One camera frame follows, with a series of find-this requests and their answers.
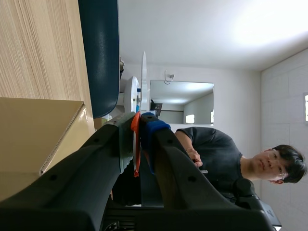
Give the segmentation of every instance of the white tile wall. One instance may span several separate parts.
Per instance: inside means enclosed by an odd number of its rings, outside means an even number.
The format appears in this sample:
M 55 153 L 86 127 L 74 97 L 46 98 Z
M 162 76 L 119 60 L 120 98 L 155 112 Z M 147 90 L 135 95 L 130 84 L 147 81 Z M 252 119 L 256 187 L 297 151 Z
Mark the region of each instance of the white tile wall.
M 308 50 L 262 72 L 261 146 L 289 144 L 308 159 L 303 93 L 308 92 Z M 282 231 L 308 230 L 308 176 L 298 184 L 261 183 L 261 198 L 280 219 Z

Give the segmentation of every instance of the white wall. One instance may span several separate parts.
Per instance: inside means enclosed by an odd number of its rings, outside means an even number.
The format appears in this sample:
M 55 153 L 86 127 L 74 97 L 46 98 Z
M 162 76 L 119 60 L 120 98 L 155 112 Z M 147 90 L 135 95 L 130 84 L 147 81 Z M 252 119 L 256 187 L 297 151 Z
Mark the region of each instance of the white wall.
M 308 157 L 303 93 L 308 92 L 308 50 L 262 72 L 262 149 L 293 145 Z M 271 205 L 284 231 L 308 230 L 308 177 L 282 186 L 262 182 L 262 200 Z
M 181 104 L 170 104 L 170 103 L 163 103 L 162 110 L 169 110 L 169 111 L 184 111 L 184 105 Z
M 187 115 L 194 115 L 194 124 L 211 124 L 211 111 L 214 108 L 214 94 L 208 94 L 184 106 L 184 121 Z
M 124 68 L 121 89 L 125 87 L 125 80 L 131 76 L 135 75 L 139 81 L 141 76 L 141 64 L 125 63 Z M 150 80 L 164 80 L 166 69 L 175 75 L 174 81 L 214 83 L 214 128 L 230 135 L 244 156 L 252 157 L 260 152 L 261 78 L 259 72 L 148 65 L 148 88 Z M 171 125 L 172 129 L 181 126 Z M 260 195 L 259 182 L 255 182 L 255 186 L 256 192 Z
M 183 123 L 183 112 L 161 111 L 158 118 L 167 124 L 179 124 Z

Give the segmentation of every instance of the man's hand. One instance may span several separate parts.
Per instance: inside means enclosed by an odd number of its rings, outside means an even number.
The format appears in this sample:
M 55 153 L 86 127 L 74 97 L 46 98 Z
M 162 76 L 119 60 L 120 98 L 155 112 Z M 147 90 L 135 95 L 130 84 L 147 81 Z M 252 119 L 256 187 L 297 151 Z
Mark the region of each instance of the man's hand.
M 198 152 L 193 149 L 193 148 L 189 148 L 186 150 L 188 156 L 190 157 L 190 159 L 192 159 L 194 161 L 194 164 L 197 166 L 197 167 L 201 167 L 203 165 L 202 161 L 201 161 L 201 158 L 200 158 L 200 155 L 198 154 Z

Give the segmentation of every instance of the blue padded panel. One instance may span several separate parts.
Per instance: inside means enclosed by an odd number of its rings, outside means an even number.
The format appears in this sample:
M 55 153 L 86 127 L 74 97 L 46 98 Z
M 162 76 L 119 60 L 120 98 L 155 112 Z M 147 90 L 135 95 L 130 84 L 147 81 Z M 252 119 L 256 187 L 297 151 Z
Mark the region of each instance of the blue padded panel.
M 117 0 L 78 0 L 93 117 L 116 106 L 120 86 Z

